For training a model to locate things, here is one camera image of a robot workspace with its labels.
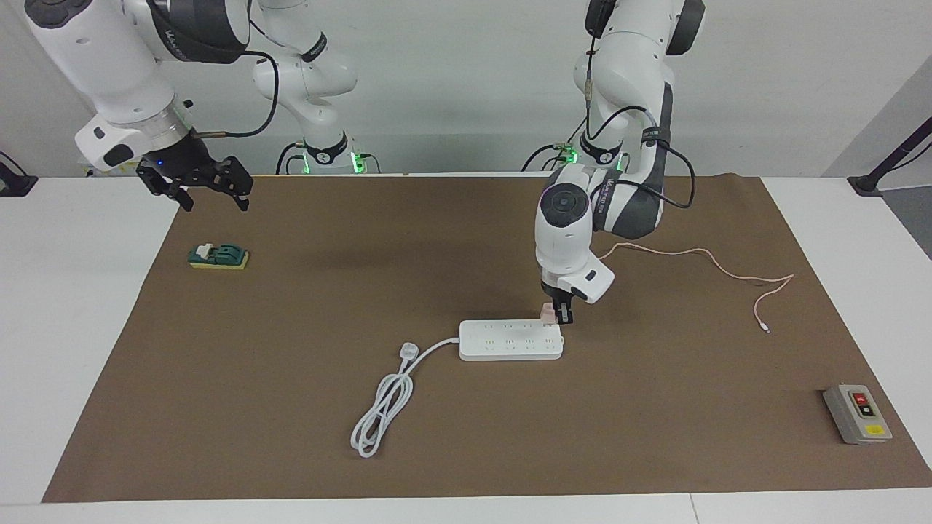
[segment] black button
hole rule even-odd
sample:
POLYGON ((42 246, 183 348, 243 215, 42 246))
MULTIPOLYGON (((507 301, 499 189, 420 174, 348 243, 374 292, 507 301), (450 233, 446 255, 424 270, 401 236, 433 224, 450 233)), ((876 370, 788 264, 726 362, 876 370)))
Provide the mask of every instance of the black button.
POLYGON ((132 149, 125 144, 117 145, 113 149, 107 151, 106 155, 103 155, 103 161, 110 167, 116 167, 131 158, 132 149))

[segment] black cable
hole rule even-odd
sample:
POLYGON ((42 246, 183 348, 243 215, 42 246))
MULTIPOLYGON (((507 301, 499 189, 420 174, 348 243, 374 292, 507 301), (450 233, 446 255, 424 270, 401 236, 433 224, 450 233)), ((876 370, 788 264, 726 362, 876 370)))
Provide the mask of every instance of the black cable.
POLYGON ((925 152, 929 150, 929 147, 932 147, 932 142, 928 143, 928 145, 925 146, 925 149, 923 149, 922 151, 920 151, 918 155, 916 155, 915 157, 912 157, 912 158, 909 159, 909 160, 906 160, 905 162, 899 164, 897 167, 891 169, 891 170, 888 171, 888 172, 893 172, 893 171, 896 171, 897 169, 905 168, 906 166, 912 164, 913 162, 915 162, 916 160, 918 160, 919 157, 921 157, 922 155, 924 155, 925 152))
MULTIPOLYGON (((158 19, 159 19, 160 21, 162 21, 163 23, 165 23, 166 25, 168 25, 169 28, 171 28, 172 31, 176 32, 177 34, 180 34, 180 35, 184 36, 185 38, 187 38, 187 39, 189 39, 189 40, 191 40, 191 41, 197 42, 198 45, 203 46, 203 47, 205 47, 205 48, 213 49, 213 50, 215 50, 215 51, 224 52, 224 53, 239 52, 238 49, 219 48, 219 47, 217 47, 217 46, 213 46, 213 45, 211 45, 211 44, 207 44, 207 43, 205 43, 205 42, 201 42, 201 41, 198 40, 197 38, 192 37, 190 34, 187 34, 186 32, 179 30, 178 27, 177 27, 175 24, 171 23, 171 20, 169 20, 169 18, 168 18, 167 16, 165 16, 164 14, 162 14, 162 11, 159 10, 159 8, 156 6, 155 0, 145 0, 145 3, 149 6, 149 10, 152 12, 152 16, 153 16, 153 17, 158 17, 158 19)), ((253 0, 249 0, 249 2, 246 4, 246 13, 247 13, 246 16, 247 16, 247 18, 249 18, 249 21, 250 21, 250 22, 253 21, 252 15, 249 14, 249 11, 250 11, 250 9, 252 8, 252 6, 253 6, 253 0)), ((248 137, 250 137, 250 136, 255 136, 255 135, 257 135, 257 134, 259 134, 259 133, 262 132, 262 131, 265 131, 266 128, 268 127, 268 124, 272 123, 272 118, 275 117, 275 109, 277 108, 277 106, 278 106, 278 104, 279 104, 279 85, 280 85, 280 80, 281 80, 281 79, 279 78, 279 65, 278 65, 277 63, 275 63, 275 59, 272 58, 272 55, 270 55, 270 54, 268 54, 268 53, 266 53, 266 52, 264 52, 264 51, 249 51, 249 50, 247 50, 247 51, 243 51, 243 52, 240 54, 240 56, 241 56, 241 57, 242 57, 242 56, 257 56, 257 57, 263 57, 263 58, 265 58, 266 60, 268 60, 269 62, 272 63, 272 72, 275 74, 275 93, 272 95, 272 108, 271 108, 271 109, 269 110, 269 112, 268 112, 268 117, 266 118, 266 121, 263 122, 263 124, 262 124, 261 126, 259 126, 258 128, 256 128, 255 130, 252 130, 252 131, 249 131, 249 132, 230 132, 230 131, 208 131, 208 132, 199 132, 199 133, 196 133, 196 135, 197 135, 199 138, 225 138, 225 137, 229 137, 229 138, 248 138, 248 137)))
POLYGON ((588 63, 585 68, 585 89, 583 91, 583 96, 585 96, 585 134, 592 134, 589 131, 589 117, 592 114, 592 57, 596 55, 596 36, 592 35, 592 42, 589 44, 589 52, 586 53, 589 55, 588 63))
POLYGON ((300 147, 300 146, 301 146, 300 143, 296 144, 294 142, 285 146, 285 148, 281 151, 281 154, 279 155, 279 162, 275 164, 275 174, 281 174, 281 165, 285 161, 285 155, 287 155, 288 152, 291 151, 292 149, 296 147, 300 147))
POLYGON ((265 131, 268 127, 268 124, 272 123, 272 118, 275 117, 275 109, 279 106, 279 85, 281 83, 281 79, 279 77, 279 65, 275 63, 275 59, 272 58, 272 55, 264 51, 243 51, 242 56, 263 57, 272 64, 272 72, 275 74, 275 92, 272 94, 272 107, 268 110, 268 117, 266 117, 266 121, 263 122, 262 125, 258 128, 248 132, 212 131, 209 133, 198 134, 204 135, 213 134, 214 132, 221 132, 223 133, 223 136, 228 138, 249 138, 259 134, 262 131, 265 131))
POLYGON ((593 134, 592 130, 589 129, 589 124, 592 118, 592 58, 596 54, 596 37, 594 35, 592 37, 592 42, 589 44, 589 52, 587 52, 586 54, 589 55, 589 60, 587 61, 586 70, 585 70, 586 101, 585 101, 585 119, 583 120, 583 123, 585 124, 586 138, 589 140, 595 140, 596 138, 598 138, 598 135, 602 134, 605 128, 607 128, 609 124, 618 116, 624 113, 627 113, 628 111, 640 111, 641 113, 644 113, 645 115, 647 115, 648 112, 646 108, 640 105, 628 105, 627 107, 624 107, 612 113, 608 119, 602 122, 602 127, 598 128, 598 131, 596 131, 596 134, 593 134))
POLYGON ((304 155, 294 155, 288 158, 288 161, 285 162, 285 174, 291 174, 291 161, 292 160, 303 160, 304 155))
POLYGON ((540 153, 543 153, 543 152, 546 151, 547 149, 558 149, 558 147, 555 146, 555 145, 553 145, 553 144, 548 144, 548 145, 545 145, 545 146, 541 147, 541 148, 538 149, 537 151, 534 151, 534 153, 528 158, 528 161, 525 162, 525 165, 521 168, 521 171, 527 171, 527 170, 528 170, 528 166, 530 165, 530 163, 531 163, 532 161, 534 161, 534 159, 535 159, 540 153))
POLYGON ((378 163, 378 157, 372 154, 369 154, 369 157, 376 161, 376 169, 378 170, 378 174, 382 174, 382 166, 378 163))
MULTIPOLYGON (((624 113, 627 113, 628 111, 640 111, 641 113, 647 115, 647 109, 644 108, 644 107, 642 107, 642 106, 640 106, 640 105, 628 105, 628 106, 626 106, 626 107, 622 107, 622 108, 619 109, 618 111, 615 111, 614 113, 612 113, 611 116, 610 116, 608 119, 606 119, 604 122, 602 122, 602 127, 598 128, 598 131, 596 131, 596 134, 588 135, 588 136, 586 136, 586 138, 588 138, 589 140, 595 140, 596 138, 598 138, 598 135, 602 134, 602 132, 605 130, 605 128, 607 128, 607 127, 609 126, 609 124, 611 124, 611 122, 612 122, 616 117, 618 117, 618 116, 620 116, 620 115, 622 115, 622 114, 624 114, 624 113)), ((586 126, 586 132, 587 132, 587 133, 589 132, 589 129, 588 129, 588 128, 589 128, 589 126, 587 125, 587 126, 586 126)))
POLYGON ((670 146, 670 143, 668 143, 668 142, 666 142, 666 141, 664 141, 664 140, 658 140, 658 141, 657 141, 657 145, 660 146, 660 147, 662 147, 662 148, 665 149, 666 151, 672 153, 674 156, 676 156, 676 157, 679 158, 680 160, 682 160, 682 161, 686 164, 686 167, 689 168, 689 170, 690 170, 690 199, 689 199, 685 204, 680 203, 680 202, 677 202, 677 201, 675 201, 675 200, 671 200, 671 199, 667 198, 663 193, 661 193, 661 192, 657 191, 656 189, 654 189, 653 187, 645 186, 645 185, 643 185, 643 184, 641 184, 641 183, 639 183, 639 182, 634 182, 634 181, 631 181, 631 180, 624 180, 624 179, 621 179, 621 178, 619 178, 619 179, 616 180, 615 182, 616 182, 617 184, 624 184, 625 186, 634 186, 634 187, 637 187, 638 189, 641 189, 641 190, 643 190, 643 191, 645 191, 645 192, 647 192, 647 193, 650 193, 650 194, 653 195, 654 197, 656 197, 656 198, 658 198, 658 199, 660 199, 660 200, 663 200, 664 202, 666 202, 666 203, 668 203, 668 204, 670 204, 670 205, 672 205, 672 206, 674 206, 674 207, 678 207, 678 208, 680 208, 680 209, 689 209, 689 208, 691 208, 691 207, 692 207, 692 201, 695 199, 695 196, 696 196, 696 171, 695 171, 695 169, 692 167, 692 163, 689 161, 689 159, 687 159, 686 157, 684 157, 684 156, 682 155, 682 153, 678 152, 676 149, 674 149, 673 147, 671 147, 671 146, 670 146))
POLYGON ((541 167, 541 171, 547 171, 547 164, 549 164, 550 162, 553 162, 553 163, 554 163, 554 165, 553 165, 550 169, 555 168, 555 167, 556 167, 556 163, 557 163, 558 161, 560 161, 562 158, 563 158, 563 157, 557 156, 557 157, 553 157, 552 159, 548 159, 546 162, 543 163, 543 167, 541 167))
POLYGON ((599 182, 598 186, 592 190, 592 193, 589 193, 589 200, 592 200, 596 197, 596 193, 602 190, 602 187, 605 185, 605 182, 599 182))
POLYGON ((259 34, 261 34, 262 36, 264 36, 269 42, 272 41, 272 39, 268 37, 268 33, 266 33, 265 31, 263 31, 261 27, 259 27, 258 25, 256 25, 252 18, 249 19, 249 24, 252 25, 252 26, 253 26, 253 29, 255 29, 256 31, 258 31, 259 34))
POLYGON ((9 160, 11 164, 16 166, 16 169, 20 170, 23 176, 29 176, 29 173, 27 173, 26 170, 24 170, 22 166, 19 163, 17 163, 17 161, 14 160, 10 155, 8 155, 7 153, 4 153, 3 151, 0 151, 0 156, 2 156, 4 159, 9 160))
POLYGON ((572 143, 572 142, 573 142, 573 139, 576 138, 576 133, 578 133, 578 132, 583 128, 583 126, 585 125, 587 119, 588 119, 588 118, 585 118, 585 117, 582 119, 582 122, 580 122, 579 127, 576 128, 576 131, 574 131, 573 134, 571 134, 571 135, 569 136, 569 138, 567 139, 567 142, 568 142, 568 143, 572 143))

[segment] white power strip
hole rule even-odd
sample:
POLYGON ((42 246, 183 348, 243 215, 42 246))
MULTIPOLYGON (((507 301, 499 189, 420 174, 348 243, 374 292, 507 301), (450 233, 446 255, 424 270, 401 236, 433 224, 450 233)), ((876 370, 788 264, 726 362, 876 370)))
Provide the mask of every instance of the white power strip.
POLYGON ((467 361, 554 360, 563 354, 560 326, 540 320, 459 323, 459 358, 467 361))

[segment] white plug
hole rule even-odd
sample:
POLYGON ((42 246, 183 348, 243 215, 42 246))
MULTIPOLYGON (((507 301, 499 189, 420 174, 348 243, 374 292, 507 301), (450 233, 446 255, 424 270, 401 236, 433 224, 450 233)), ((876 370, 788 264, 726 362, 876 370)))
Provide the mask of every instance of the white plug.
POLYGON ((420 353, 418 344, 415 344, 414 342, 405 342, 402 344, 401 355, 402 360, 405 362, 411 362, 412 360, 418 358, 418 353, 420 353))

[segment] white wall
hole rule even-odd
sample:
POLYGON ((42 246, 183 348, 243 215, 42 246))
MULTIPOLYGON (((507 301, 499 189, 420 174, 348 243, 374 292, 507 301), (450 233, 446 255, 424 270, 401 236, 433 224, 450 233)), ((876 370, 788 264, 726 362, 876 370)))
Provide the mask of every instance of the white wall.
MULTIPOLYGON (((859 176, 869 173, 931 117, 932 57, 929 57, 823 176, 859 176)), ((912 159, 930 140, 932 137, 926 139, 905 160, 912 159)), ((932 186, 932 152, 909 166, 890 172, 880 183, 881 189, 912 186, 932 186)))
MULTIPOLYGON (((21 9, 21 0, 7 1, 21 9)), ((701 41, 669 60, 678 75, 674 140, 701 173, 822 174, 932 54, 927 0, 706 3, 701 41)), ((583 114, 571 70, 587 46, 585 5, 315 3, 331 44, 360 71, 358 88, 335 99, 347 129, 387 171, 411 172, 515 170, 536 145, 565 139, 583 114)), ((13 23, 4 17, 0 28, 13 23)), ((24 37, 24 31, 4 36, 24 37)), ((37 49, 18 42, 33 54, 37 49)), ((54 120, 48 128, 67 134, 83 125, 86 115, 62 111, 70 103, 50 86, 6 73, 11 62, 32 66, 19 54, 5 51, 2 60, 0 117, 6 120, 11 105, 21 111, 29 104, 35 126, 54 120), (39 93, 44 103, 29 102, 39 93)), ((196 102, 203 131, 251 129, 265 116, 249 60, 164 69, 179 93, 196 102)), ((217 157, 237 154, 254 172, 269 172, 297 132, 282 113, 265 136, 213 141, 211 148, 217 157)), ((14 143, 4 133, 0 146, 40 173, 71 173, 70 142, 14 143)))

